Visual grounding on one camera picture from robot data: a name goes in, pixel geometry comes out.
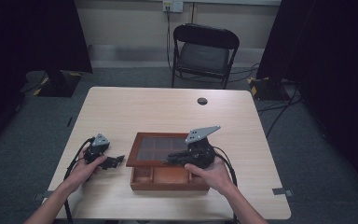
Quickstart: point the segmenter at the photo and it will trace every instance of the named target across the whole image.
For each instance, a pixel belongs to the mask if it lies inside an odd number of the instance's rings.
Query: black tape
[[[48,198],[54,191],[52,190],[46,190],[44,193],[36,193],[34,195],[35,201],[42,201],[45,198]]]
[[[284,188],[272,189],[272,192],[274,193],[274,195],[284,194],[284,195],[286,195],[286,197],[291,197],[294,195],[290,189],[284,189]]]

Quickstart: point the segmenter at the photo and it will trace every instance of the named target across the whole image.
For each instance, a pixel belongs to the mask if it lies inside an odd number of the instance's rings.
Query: white table
[[[197,100],[204,97],[207,105]],[[239,189],[266,219],[291,216],[269,145],[248,91],[96,87],[89,91],[62,153],[49,190],[62,182],[83,142],[102,133],[107,156],[128,157],[135,135],[188,133],[220,125],[209,142],[228,154]],[[232,210],[217,191],[132,191],[131,168],[101,170],[69,198],[74,218],[132,220],[230,220]],[[57,218],[66,218],[64,209]]]

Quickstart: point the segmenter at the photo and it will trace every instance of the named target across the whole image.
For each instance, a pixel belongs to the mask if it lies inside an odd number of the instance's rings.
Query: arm
[[[31,223],[53,223],[68,196],[75,192],[94,172],[95,168],[106,160],[106,156],[97,158],[94,162],[86,164],[83,160],[85,149],[79,154],[79,161],[75,169],[46,199],[46,201],[25,221]]]
[[[220,158],[215,158],[214,163],[204,170],[193,164],[186,164],[185,169],[201,176],[211,188],[225,196],[241,224],[267,223],[232,183],[227,168]]]

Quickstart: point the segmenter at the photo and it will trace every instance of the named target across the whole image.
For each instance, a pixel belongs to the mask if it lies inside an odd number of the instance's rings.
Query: wooden tray
[[[209,190],[205,181],[183,167],[132,167],[132,190]]]
[[[187,133],[137,133],[126,166],[132,167],[133,190],[209,190],[205,181],[182,166],[162,163],[174,151],[186,150]]]

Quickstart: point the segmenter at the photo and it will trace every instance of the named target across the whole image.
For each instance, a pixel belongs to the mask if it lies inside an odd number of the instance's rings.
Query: chair seat
[[[229,50],[185,43],[177,61],[178,68],[225,75]]]

